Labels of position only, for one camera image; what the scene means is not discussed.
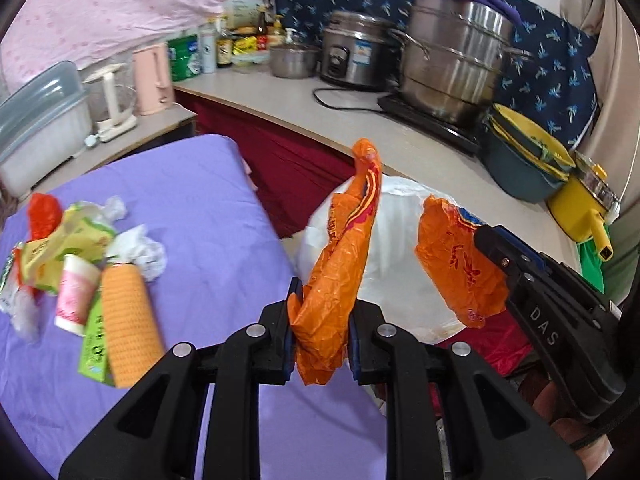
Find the orange plastic wrapper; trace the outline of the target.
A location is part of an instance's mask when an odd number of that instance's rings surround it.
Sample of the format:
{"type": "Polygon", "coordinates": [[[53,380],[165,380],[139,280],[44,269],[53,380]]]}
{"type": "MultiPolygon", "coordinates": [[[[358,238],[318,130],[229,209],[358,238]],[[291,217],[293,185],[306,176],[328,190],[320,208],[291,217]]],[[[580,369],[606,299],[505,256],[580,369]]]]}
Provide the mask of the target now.
{"type": "MultiPolygon", "coordinates": [[[[325,385],[346,356],[349,315],[368,261],[382,195],[382,162],[375,145],[352,146],[355,177],[332,195],[329,239],[302,292],[288,296],[295,364],[305,385],[325,385]]],[[[506,278],[475,246],[482,222],[451,200],[428,194],[418,220],[413,253],[456,319],[468,330],[502,324],[509,292],[506,278]]]]}

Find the green toothpaste box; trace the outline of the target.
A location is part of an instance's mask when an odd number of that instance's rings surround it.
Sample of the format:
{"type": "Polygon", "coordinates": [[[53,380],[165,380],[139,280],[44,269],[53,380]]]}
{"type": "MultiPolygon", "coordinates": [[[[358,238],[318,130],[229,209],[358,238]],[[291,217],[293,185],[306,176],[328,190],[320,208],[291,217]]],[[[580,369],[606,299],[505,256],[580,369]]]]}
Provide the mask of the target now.
{"type": "Polygon", "coordinates": [[[98,289],[89,308],[78,363],[78,373],[100,384],[114,387],[106,348],[101,291],[98,289]]]}

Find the orange foam net sleeve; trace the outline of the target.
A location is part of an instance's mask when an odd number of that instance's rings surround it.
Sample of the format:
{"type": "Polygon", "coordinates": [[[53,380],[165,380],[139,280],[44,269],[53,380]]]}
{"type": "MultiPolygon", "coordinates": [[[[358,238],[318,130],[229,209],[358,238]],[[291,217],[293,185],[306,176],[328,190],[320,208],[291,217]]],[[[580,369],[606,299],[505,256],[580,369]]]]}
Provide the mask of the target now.
{"type": "Polygon", "coordinates": [[[108,266],[101,298],[108,364],[116,388],[130,388],[165,349],[142,275],[133,264],[108,266]]]}

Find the pink white paper cup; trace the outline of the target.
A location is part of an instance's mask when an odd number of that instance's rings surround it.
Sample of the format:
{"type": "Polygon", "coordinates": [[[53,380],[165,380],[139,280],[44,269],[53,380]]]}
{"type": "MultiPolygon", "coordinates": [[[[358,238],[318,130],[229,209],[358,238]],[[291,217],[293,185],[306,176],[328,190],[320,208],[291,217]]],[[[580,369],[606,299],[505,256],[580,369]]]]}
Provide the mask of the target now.
{"type": "Polygon", "coordinates": [[[95,264],[71,254],[64,257],[54,318],[58,328],[84,336],[100,276],[101,270],[95,264]]]}

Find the white tissue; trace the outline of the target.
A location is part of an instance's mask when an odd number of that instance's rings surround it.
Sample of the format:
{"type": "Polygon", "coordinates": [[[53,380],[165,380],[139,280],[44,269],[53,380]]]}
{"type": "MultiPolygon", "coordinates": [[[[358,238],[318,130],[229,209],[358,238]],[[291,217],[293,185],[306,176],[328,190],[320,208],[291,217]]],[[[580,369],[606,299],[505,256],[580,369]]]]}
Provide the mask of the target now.
{"type": "Polygon", "coordinates": [[[159,278],[167,266],[165,246],[149,237],[145,224],[119,233],[106,248],[105,260],[111,264],[133,264],[147,282],[159,278]]]}

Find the yellow green snack bag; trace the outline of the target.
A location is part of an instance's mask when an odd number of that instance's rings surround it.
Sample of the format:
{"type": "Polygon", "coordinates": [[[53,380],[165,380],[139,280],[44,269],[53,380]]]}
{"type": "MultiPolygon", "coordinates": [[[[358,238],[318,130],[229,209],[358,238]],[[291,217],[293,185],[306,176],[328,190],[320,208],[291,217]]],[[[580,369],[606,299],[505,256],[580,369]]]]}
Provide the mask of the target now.
{"type": "Polygon", "coordinates": [[[21,249],[21,282],[56,295],[64,258],[72,255],[88,263],[100,263],[116,236],[114,222],[107,206],[89,202],[69,206],[63,212],[61,223],[49,236],[27,242],[21,249]]]}

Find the red plastic bag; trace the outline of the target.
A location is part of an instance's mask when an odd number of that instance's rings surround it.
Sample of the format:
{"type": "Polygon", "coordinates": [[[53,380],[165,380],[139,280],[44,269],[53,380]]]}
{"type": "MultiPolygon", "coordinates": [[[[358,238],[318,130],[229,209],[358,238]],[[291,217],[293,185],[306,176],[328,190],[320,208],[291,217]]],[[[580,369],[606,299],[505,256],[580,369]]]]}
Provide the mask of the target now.
{"type": "Polygon", "coordinates": [[[34,193],[27,207],[30,240],[42,240],[61,223],[63,211],[58,200],[49,194],[34,193]]]}

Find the clear plastic bag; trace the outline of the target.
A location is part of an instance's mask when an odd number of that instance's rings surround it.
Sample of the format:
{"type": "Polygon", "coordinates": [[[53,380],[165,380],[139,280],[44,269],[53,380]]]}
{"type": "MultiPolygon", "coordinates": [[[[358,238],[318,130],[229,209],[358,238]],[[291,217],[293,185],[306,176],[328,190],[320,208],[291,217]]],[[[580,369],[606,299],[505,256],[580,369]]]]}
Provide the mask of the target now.
{"type": "Polygon", "coordinates": [[[24,243],[15,245],[2,266],[1,312],[9,318],[17,336],[33,344],[39,338],[39,311],[34,290],[22,278],[23,249],[24,243]]]}

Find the white lined trash bin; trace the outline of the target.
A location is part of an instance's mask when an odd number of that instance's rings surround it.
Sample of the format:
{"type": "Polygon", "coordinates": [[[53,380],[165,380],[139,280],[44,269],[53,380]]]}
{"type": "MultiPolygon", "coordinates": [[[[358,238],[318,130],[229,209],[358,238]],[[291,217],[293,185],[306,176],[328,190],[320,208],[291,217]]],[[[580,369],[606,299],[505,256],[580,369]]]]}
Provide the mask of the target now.
{"type": "Polygon", "coordinates": [[[423,270],[414,248],[423,203],[450,195],[403,177],[382,177],[366,270],[358,297],[381,307],[387,322],[427,344],[439,344],[464,330],[423,270]]]}

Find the green plastic bag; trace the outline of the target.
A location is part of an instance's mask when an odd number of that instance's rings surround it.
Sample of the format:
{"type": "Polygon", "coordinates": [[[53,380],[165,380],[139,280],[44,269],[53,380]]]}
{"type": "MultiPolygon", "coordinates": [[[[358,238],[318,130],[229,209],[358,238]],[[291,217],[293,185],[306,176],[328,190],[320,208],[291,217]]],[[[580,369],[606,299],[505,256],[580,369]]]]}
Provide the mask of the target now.
{"type": "Polygon", "coordinates": [[[590,238],[577,245],[578,259],[582,277],[601,294],[605,293],[605,282],[602,272],[603,261],[600,259],[594,239],[590,238]]]}

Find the yellow enamel pot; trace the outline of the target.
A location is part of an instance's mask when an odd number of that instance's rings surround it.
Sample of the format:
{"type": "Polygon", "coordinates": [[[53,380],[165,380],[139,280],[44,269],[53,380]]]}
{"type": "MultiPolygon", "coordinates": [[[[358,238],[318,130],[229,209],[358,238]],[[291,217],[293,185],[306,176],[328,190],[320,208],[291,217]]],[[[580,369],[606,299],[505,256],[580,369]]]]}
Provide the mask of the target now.
{"type": "Polygon", "coordinates": [[[593,240],[599,259],[607,262],[614,249],[605,227],[620,213],[620,200],[608,185],[608,174],[589,157],[574,153],[575,168],[548,200],[553,219],[576,244],[593,240]]]}

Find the stacked teal yellow bowls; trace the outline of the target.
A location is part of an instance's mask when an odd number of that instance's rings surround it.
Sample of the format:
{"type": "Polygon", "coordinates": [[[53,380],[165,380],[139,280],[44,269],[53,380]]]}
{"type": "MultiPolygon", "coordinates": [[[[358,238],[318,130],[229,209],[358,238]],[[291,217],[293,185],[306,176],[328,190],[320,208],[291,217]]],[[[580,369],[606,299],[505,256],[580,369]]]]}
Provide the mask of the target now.
{"type": "Polygon", "coordinates": [[[576,165],[564,145],[536,122],[497,103],[477,123],[478,157],[506,194],[542,203],[568,182],[576,165]]]}

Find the black induction cooktop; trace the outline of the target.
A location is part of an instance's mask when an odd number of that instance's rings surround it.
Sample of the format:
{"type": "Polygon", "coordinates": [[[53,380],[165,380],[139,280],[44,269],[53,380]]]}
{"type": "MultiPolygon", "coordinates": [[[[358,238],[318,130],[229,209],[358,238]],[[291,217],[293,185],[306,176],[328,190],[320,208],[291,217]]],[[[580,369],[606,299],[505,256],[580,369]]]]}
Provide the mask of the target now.
{"type": "Polygon", "coordinates": [[[380,96],[378,106],[387,117],[415,128],[420,133],[431,136],[460,153],[475,156],[480,151],[480,144],[471,131],[448,124],[448,122],[443,122],[431,114],[417,110],[408,104],[398,92],[380,96]]]}

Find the purple tablecloth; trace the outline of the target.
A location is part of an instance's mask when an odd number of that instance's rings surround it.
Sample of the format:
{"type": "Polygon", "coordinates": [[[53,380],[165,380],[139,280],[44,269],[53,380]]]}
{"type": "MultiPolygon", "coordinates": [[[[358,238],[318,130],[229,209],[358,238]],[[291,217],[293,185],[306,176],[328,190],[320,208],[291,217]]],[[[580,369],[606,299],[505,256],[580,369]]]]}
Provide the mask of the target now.
{"type": "MultiPolygon", "coordinates": [[[[283,299],[293,269],[248,183],[236,144],[206,134],[112,162],[57,188],[65,206],[117,196],[125,231],[146,226],[167,266],[148,287],[166,346],[207,347],[255,322],[283,299]]],[[[38,300],[39,337],[1,323],[1,474],[54,477],[73,448],[122,397],[82,376],[81,340],[38,300]]],[[[386,425],[369,393],[341,368],[320,387],[293,377],[262,388],[260,459],[266,479],[381,479],[386,425]]]]}

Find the large steel steamer pot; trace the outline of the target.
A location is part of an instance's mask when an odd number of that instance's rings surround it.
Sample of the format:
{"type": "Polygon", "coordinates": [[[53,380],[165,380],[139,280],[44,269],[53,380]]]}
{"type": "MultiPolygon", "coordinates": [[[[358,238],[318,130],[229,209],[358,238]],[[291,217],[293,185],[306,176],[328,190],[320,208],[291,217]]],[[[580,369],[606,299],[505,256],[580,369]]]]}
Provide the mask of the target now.
{"type": "Polygon", "coordinates": [[[443,122],[472,122],[494,100],[514,61],[533,55],[512,46],[514,25],[472,0],[414,0],[401,42],[399,90],[413,107],[443,122]]]}

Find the red cabinet curtain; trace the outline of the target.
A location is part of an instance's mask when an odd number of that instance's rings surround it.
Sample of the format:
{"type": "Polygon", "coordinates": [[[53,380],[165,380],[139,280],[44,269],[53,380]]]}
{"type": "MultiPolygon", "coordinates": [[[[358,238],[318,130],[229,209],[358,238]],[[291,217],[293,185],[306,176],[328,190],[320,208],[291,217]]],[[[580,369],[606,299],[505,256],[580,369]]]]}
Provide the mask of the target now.
{"type": "MultiPolygon", "coordinates": [[[[281,238],[303,231],[311,214],[334,188],[355,174],[352,156],[236,108],[176,93],[198,114],[198,133],[228,136],[252,170],[257,196],[281,238]]],[[[488,318],[482,328],[466,328],[439,344],[467,342],[500,375],[512,373],[533,350],[509,312],[488,318]]]]}

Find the steel rice cooker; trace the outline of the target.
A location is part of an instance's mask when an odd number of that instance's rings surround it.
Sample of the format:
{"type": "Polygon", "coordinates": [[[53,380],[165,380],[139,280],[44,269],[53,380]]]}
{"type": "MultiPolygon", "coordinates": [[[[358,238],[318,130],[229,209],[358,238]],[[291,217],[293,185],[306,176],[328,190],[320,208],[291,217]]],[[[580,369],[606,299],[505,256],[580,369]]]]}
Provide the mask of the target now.
{"type": "Polygon", "coordinates": [[[320,77],[345,88],[384,90],[393,68],[394,28],[385,18],[333,11],[322,32],[320,77]]]}

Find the small steel pot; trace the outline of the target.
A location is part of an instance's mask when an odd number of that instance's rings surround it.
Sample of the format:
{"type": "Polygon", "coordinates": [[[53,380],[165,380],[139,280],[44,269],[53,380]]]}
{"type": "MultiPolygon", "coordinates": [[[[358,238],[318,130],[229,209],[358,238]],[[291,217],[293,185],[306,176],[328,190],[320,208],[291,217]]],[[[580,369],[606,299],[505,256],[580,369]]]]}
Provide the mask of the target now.
{"type": "Polygon", "coordinates": [[[269,69],[283,79],[311,78],[317,71],[320,48],[311,44],[279,44],[269,50],[269,69]]]}

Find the lidded white dish rack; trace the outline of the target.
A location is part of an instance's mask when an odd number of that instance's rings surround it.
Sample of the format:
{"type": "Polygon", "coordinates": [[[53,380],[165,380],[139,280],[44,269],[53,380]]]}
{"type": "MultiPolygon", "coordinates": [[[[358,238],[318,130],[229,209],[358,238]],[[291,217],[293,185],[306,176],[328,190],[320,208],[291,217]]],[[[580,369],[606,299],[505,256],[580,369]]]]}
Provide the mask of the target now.
{"type": "Polygon", "coordinates": [[[92,133],[76,65],[55,64],[1,105],[1,183],[15,198],[85,147],[92,133]]]}

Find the pink electric kettle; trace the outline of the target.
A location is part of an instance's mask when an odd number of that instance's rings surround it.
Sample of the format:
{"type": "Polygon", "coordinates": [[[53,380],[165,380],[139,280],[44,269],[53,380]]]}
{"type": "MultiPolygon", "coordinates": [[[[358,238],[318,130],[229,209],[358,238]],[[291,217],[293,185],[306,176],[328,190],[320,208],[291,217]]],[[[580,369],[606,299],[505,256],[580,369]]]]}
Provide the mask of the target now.
{"type": "Polygon", "coordinates": [[[166,44],[135,50],[132,60],[138,114],[149,116],[168,110],[175,103],[175,93],[166,44]]]}

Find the white glass kettle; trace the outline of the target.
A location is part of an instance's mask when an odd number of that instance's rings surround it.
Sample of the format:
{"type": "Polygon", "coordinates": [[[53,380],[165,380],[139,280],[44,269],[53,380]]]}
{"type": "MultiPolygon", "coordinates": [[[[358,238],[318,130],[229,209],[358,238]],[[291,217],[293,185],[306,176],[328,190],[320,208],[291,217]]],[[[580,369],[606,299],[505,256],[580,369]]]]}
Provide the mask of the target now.
{"type": "Polygon", "coordinates": [[[111,63],[97,68],[82,82],[94,123],[88,146],[110,142],[137,127],[136,92],[128,84],[129,74],[127,63],[111,63]]]}

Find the dark soy sauce bottle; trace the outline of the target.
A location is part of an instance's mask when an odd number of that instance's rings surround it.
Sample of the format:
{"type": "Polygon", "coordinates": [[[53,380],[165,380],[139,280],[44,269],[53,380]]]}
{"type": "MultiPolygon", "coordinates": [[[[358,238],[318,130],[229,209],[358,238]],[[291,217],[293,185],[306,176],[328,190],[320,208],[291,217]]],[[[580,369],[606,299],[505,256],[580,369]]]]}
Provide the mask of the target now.
{"type": "Polygon", "coordinates": [[[232,65],[233,38],[224,15],[217,18],[216,61],[218,68],[232,65]]]}

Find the white box on counter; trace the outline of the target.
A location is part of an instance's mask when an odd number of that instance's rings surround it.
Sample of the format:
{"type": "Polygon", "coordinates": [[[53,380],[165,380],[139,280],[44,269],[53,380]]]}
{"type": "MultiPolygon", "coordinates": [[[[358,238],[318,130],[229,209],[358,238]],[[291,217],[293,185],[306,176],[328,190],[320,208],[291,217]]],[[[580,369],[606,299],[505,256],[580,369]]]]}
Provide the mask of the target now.
{"type": "Polygon", "coordinates": [[[222,10],[231,29],[255,27],[261,7],[262,0],[227,0],[222,4],[222,10]]]}

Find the white bottle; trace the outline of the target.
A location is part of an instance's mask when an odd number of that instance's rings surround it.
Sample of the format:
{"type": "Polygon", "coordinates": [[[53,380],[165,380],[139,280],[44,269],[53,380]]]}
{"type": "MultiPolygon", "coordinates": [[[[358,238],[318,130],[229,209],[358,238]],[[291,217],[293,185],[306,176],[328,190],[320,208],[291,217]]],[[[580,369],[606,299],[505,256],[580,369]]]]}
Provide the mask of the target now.
{"type": "Polygon", "coordinates": [[[215,46],[215,25],[212,22],[207,22],[200,29],[200,53],[204,74],[212,74],[217,69],[215,46]]]}

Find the green canister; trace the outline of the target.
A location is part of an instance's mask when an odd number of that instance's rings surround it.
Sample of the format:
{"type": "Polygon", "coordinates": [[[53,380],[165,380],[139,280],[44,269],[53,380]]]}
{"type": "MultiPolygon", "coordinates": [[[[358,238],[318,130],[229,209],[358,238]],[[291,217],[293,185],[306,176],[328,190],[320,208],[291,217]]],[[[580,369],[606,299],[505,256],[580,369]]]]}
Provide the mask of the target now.
{"type": "Polygon", "coordinates": [[[201,73],[198,36],[181,36],[167,41],[171,79],[184,81],[201,73]]]}

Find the pink dotted curtain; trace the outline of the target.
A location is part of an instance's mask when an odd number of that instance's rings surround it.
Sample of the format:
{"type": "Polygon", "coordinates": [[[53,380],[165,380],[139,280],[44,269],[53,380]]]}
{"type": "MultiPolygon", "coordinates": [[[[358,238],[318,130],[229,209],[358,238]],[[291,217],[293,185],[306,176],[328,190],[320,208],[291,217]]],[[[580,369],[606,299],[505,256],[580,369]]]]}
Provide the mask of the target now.
{"type": "Polygon", "coordinates": [[[9,92],[61,62],[83,70],[106,58],[196,27],[228,0],[26,0],[1,41],[9,92]]]}

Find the blue patterned wall cloth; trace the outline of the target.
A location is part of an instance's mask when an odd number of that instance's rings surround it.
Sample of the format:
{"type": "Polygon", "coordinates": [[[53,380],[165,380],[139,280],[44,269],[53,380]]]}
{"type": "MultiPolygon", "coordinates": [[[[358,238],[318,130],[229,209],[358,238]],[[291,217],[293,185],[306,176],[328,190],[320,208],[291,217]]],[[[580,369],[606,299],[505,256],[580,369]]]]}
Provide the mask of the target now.
{"type": "MultiPolygon", "coordinates": [[[[530,52],[530,60],[506,63],[496,101],[525,115],[567,148],[589,132],[598,114],[596,86],[589,57],[597,38],[529,0],[502,0],[521,15],[512,46],[530,52]]],[[[405,29],[413,0],[274,0],[283,24],[311,41],[335,10],[387,18],[405,29]]]]}

